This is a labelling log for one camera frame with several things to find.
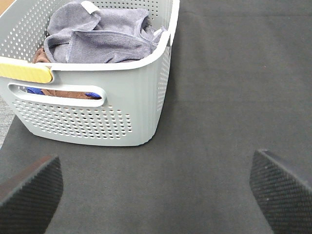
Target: folded clothes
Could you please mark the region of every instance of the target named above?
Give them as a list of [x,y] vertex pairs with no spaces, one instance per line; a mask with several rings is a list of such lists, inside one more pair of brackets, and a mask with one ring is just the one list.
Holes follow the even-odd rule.
[[148,25],[145,9],[98,9],[79,2],[58,9],[50,19],[44,50],[51,62],[116,63],[147,57],[157,47],[164,27]]
[[[46,56],[44,49],[41,47],[35,52],[33,63],[36,62],[50,62]],[[101,96],[96,93],[60,91],[50,89],[40,89],[34,87],[27,87],[27,92],[31,94],[47,95],[62,98],[77,98],[77,99],[101,99]]]

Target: textured rubber surface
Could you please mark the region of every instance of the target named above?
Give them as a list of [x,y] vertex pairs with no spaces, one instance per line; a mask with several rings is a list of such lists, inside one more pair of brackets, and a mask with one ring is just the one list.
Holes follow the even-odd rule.
[[310,182],[271,152],[255,152],[250,187],[274,233],[312,233]]
[[63,192],[59,158],[41,159],[0,189],[0,233],[43,234]]

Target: gray plastic basket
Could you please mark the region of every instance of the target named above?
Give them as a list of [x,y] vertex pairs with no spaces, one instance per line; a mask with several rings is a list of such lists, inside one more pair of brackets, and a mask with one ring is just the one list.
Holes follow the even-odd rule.
[[[55,10],[67,0],[15,0],[0,16],[0,56],[31,61]],[[48,84],[0,78],[0,93],[33,134],[59,141],[135,146],[155,134],[165,98],[179,0],[93,1],[99,8],[144,8],[168,29],[148,57],[129,63],[47,63]],[[101,93],[101,100],[30,94],[25,87]]]

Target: black mat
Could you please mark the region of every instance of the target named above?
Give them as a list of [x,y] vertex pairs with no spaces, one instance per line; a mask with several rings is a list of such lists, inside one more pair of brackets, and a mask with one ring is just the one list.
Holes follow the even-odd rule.
[[312,2],[183,0],[158,130],[140,147],[74,145],[13,121],[5,179],[60,155],[48,234],[270,234],[249,188],[257,148],[312,168]]

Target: gray towel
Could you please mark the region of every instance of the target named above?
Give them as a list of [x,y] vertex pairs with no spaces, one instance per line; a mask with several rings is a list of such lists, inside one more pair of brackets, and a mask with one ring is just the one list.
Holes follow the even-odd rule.
[[51,17],[44,50],[51,62],[115,63],[147,57],[157,47],[144,9],[101,9],[89,14],[70,2]]

